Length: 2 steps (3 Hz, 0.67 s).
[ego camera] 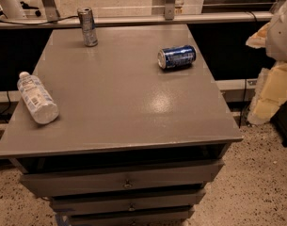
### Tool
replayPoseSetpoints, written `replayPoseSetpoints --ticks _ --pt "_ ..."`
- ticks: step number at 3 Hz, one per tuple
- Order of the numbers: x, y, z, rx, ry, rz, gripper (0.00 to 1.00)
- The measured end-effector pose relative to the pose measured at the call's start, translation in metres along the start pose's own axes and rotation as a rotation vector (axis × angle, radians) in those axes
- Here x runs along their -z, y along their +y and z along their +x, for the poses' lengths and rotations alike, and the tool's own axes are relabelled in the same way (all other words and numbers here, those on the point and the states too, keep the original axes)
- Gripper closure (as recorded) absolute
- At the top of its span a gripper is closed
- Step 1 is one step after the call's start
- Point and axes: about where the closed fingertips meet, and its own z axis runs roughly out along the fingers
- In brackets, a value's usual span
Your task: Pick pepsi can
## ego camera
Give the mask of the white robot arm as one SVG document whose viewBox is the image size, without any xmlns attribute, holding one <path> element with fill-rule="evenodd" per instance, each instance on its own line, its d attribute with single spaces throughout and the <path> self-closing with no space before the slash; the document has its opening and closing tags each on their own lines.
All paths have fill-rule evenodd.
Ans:
<svg viewBox="0 0 287 226">
<path fill-rule="evenodd" d="M 269 57 L 287 62 L 287 0 L 274 13 L 269 23 L 265 49 Z"/>
</svg>

